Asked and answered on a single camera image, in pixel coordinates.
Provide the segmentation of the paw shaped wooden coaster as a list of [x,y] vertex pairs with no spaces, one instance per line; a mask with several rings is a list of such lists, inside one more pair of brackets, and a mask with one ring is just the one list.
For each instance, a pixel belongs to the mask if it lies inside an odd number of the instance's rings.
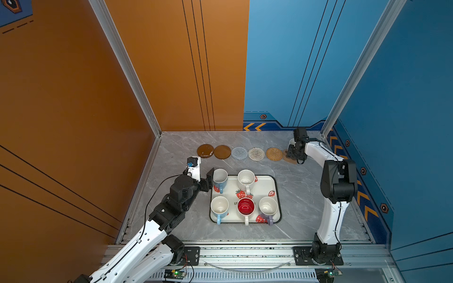
[[285,150],[285,151],[283,152],[283,160],[286,161],[286,162],[288,162],[288,163],[297,165],[297,161],[296,161],[296,160],[293,160],[293,159],[287,157],[287,150]]

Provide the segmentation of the woven rattan round coaster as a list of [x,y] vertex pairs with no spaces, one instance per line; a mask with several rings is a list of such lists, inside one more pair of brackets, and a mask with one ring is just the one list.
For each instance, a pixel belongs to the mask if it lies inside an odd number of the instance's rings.
[[283,152],[276,147],[268,148],[265,154],[269,160],[274,162],[278,162],[283,158]]

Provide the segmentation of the dark brown wooden round coaster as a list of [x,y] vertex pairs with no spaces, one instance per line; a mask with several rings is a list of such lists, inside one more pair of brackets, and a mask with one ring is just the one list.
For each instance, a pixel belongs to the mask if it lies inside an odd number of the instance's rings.
[[201,158],[210,158],[214,154],[214,147],[210,144],[203,144],[197,148],[197,155]]

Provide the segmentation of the light brown wooden round coaster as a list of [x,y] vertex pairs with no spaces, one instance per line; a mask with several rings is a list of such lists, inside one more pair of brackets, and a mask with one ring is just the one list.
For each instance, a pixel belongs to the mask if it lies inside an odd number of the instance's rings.
[[231,155],[231,148],[229,146],[219,145],[214,149],[214,156],[217,159],[224,160],[224,159],[229,158],[230,155]]

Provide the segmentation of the white speckled mug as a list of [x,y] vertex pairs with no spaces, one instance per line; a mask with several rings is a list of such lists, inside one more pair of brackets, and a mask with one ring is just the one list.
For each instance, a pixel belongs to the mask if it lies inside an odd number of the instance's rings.
[[251,195],[252,188],[256,182],[255,174],[250,170],[242,170],[237,175],[237,185],[238,188],[246,193],[246,195]]

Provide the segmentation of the multicolour woven rope coaster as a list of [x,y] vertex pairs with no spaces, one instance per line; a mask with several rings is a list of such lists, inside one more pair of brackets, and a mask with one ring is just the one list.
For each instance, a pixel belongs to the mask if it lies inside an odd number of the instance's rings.
[[253,161],[261,161],[265,158],[265,151],[259,147],[253,147],[248,151],[248,156]]

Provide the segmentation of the grey woven rope coaster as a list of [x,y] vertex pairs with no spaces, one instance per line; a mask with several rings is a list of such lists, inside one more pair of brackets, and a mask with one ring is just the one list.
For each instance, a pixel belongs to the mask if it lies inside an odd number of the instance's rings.
[[231,156],[236,160],[248,158],[248,150],[244,147],[235,147],[231,150]]

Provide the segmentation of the purple handled mug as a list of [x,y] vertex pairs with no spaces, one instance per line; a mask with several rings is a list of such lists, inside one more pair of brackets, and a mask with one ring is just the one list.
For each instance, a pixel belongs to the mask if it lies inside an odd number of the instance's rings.
[[260,216],[272,226],[274,225],[274,216],[278,211],[278,203],[272,197],[263,197],[259,202]]

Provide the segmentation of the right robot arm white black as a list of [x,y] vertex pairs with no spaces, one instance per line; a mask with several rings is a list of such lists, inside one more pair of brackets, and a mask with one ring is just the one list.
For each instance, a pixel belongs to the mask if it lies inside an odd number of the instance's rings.
[[340,231],[344,215],[358,191],[356,164],[333,153],[323,141],[310,138],[304,127],[293,131],[286,156],[299,165],[312,158],[323,169],[320,180],[323,216],[310,250],[301,257],[315,265],[337,264],[341,259]]

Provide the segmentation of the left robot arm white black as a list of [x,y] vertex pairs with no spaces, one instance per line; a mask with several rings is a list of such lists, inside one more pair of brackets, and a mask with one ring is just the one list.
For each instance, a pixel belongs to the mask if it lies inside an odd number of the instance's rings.
[[80,275],[76,283],[143,283],[170,264],[180,262],[184,244],[171,232],[184,220],[199,192],[214,186],[212,168],[205,178],[199,167],[187,167],[176,177],[169,193],[157,205],[143,227],[110,261],[92,275]]

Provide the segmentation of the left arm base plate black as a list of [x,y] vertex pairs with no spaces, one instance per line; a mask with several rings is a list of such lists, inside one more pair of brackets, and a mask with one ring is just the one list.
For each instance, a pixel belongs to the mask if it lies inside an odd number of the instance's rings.
[[198,266],[200,260],[201,248],[199,246],[185,246],[183,252],[181,253],[181,258],[177,265],[183,266],[186,264],[185,258],[192,266]]

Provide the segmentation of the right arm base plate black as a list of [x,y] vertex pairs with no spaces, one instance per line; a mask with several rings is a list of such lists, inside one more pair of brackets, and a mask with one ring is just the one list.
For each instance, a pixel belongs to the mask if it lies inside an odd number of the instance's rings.
[[297,266],[336,266],[344,265],[340,251],[334,245],[327,247],[313,248],[308,246],[293,247],[294,260]]

